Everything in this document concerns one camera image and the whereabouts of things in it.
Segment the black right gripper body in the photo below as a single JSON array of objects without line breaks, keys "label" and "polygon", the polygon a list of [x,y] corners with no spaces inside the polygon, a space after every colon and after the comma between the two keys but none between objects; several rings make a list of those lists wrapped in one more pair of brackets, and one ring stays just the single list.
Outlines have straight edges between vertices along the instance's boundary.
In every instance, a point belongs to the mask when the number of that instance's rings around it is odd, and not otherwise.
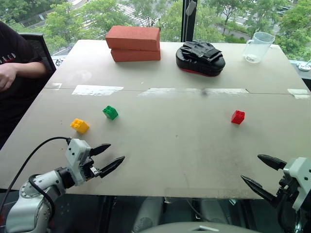
[{"label": "black right gripper body", "polygon": [[279,181],[279,185],[280,187],[276,193],[276,207],[280,207],[284,205],[284,203],[289,203],[292,207],[299,194],[299,183],[297,179],[283,175]]}]

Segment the bare person hand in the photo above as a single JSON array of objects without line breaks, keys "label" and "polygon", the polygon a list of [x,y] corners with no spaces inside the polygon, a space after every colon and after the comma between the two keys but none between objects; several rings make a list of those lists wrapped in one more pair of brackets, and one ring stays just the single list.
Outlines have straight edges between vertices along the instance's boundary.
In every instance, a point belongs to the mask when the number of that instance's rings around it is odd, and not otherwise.
[{"label": "bare person hand", "polygon": [[17,75],[15,63],[2,64],[0,66],[0,91],[7,90],[14,82]]}]

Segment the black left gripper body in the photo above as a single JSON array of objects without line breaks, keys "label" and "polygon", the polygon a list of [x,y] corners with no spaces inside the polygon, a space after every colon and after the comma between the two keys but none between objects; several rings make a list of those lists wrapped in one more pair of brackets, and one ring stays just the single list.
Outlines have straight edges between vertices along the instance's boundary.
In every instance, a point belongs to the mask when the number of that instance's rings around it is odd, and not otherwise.
[{"label": "black left gripper body", "polygon": [[82,160],[81,174],[85,182],[100,175],[100,171],[94,166],[94,161],[90,156]]}]

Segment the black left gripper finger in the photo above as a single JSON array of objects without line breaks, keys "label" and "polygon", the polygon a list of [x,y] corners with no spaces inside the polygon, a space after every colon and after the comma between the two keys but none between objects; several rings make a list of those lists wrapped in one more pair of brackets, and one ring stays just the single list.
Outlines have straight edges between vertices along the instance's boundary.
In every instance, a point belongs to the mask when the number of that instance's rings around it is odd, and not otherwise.
[{"label": "black left gripper finger", "polygon": [[104,168],[102,168],[99,174],[100,178],[103,178],[109,173],[111,173],[112,171],[114,171],[124,161],[124,159],[125,159],[124,156],[119,157],[115,159],[113,162],[106,165]]},{"label": "black left gripper finger", "polygon": [[101,144],[95,148],[92,148],[90,150],[90,156],[99,155],[99,154],[103,153],[105,150],[107,150],[110,146],[111,146],[111,144]]}]

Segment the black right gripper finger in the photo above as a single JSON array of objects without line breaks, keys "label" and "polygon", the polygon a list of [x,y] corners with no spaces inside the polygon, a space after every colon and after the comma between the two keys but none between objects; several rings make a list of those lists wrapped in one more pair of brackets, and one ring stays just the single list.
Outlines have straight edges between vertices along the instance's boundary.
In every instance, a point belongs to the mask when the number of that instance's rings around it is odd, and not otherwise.
[{"label": "black right gripper finger", "polygon": [[263,187],[259,183],[257,183],[256,181],[254,181],[251,178],[246,177],[244,175],[241,175],[241,178],[251,188],[252,191],[254,191],[256,194],[258,194],[263,199],[265,199],[269,202],[273,202],[276,199],[276,197],[273,194],[264,190]]},{"label": "black right gripper finger", "polygon": [[259,154],[258,158],[264,162],[267,166],[271,167],[274,170],[283,169],[286,166],[286,162],[265,154]]}]

